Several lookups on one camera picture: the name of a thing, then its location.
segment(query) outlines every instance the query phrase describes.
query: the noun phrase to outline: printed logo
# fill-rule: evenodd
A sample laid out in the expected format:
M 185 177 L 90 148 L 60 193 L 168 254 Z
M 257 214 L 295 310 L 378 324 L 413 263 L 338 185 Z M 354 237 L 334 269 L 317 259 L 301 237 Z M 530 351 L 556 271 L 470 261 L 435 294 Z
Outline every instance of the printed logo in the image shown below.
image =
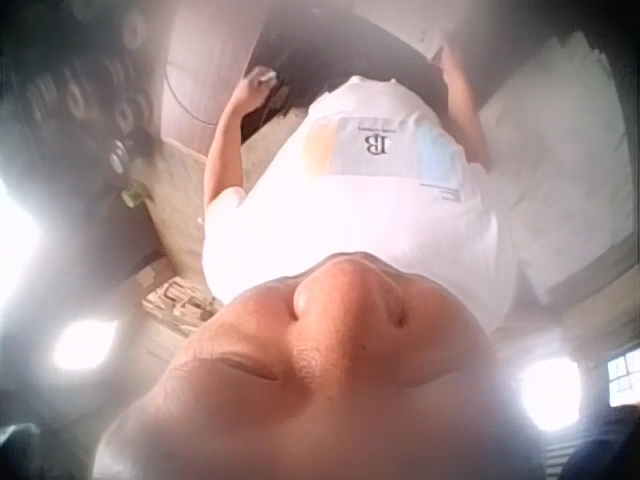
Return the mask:
M 365 142 L 367 143 L 367 152 L 371 155 L 386 155 L 387 148 L 389 146 L 389 137 L 385 135 L 380 135 L 376 133 L 374 135 L 369 135 L 365 137 Z

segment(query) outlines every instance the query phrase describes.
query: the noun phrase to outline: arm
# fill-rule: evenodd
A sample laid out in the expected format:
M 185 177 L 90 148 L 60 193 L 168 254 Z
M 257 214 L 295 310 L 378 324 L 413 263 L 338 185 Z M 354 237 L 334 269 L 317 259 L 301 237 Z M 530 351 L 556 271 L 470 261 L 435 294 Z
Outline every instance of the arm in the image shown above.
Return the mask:
M 227 188 L 242 187 L 242 117 L 227 107 L 220 118 L 204 168 L 205 208 Z
M 449 113 L 440 118 L 442 127 L 464 148 L 467 161 L 489 170 L 489 148 L 482 131 L 473 89 L 458 52 L 449 45 L 442 54 L 442 71 L 449 87 Z
M 226 189 L 242 187 L 242 119 L 264 104 L 274 84 L 272 70 L 256 67 L 234 90 L 220 117 L 204 169 L 205 209 Z

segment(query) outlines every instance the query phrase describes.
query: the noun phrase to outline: nose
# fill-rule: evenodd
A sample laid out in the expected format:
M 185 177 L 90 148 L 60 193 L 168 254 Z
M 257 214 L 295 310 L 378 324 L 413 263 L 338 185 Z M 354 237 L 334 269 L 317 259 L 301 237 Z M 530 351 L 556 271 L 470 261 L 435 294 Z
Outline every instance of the nose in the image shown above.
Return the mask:
M 333 257 L 311 271 L 293 304 L 296 344 L 314 358 L 315 374 L 333 381 L 386 356 L 404 318 L 402 291 L 391 274 L 360 254 Z

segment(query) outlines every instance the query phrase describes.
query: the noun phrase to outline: fabric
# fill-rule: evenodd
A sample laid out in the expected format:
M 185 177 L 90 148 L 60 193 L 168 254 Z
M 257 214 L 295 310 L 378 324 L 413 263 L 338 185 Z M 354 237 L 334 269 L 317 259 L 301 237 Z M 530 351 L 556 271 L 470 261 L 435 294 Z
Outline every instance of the fabric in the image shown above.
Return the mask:
M 250 195 L 232 188 L 210 205 L 203 266 L 227 303 L 364 251 L 438 282 L 491 331 L 515 288 L 504 218 L 484 168 L 414 93 L 354 77 L 312 105 Z

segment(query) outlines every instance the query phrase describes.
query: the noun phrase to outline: eye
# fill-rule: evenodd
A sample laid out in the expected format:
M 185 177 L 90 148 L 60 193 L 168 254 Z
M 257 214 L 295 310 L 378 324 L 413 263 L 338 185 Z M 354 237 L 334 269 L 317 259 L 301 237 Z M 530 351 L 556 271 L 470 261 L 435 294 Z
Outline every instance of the eye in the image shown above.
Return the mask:
M 280 380 L 280 376 L 271 367 L 253 358 L 236 354 L 225 354 L 216 357 L 213 361 L 219 365 L 223 365 L 225 368 L 231 368 L 261 380 L 269 382 L 277 382 Z

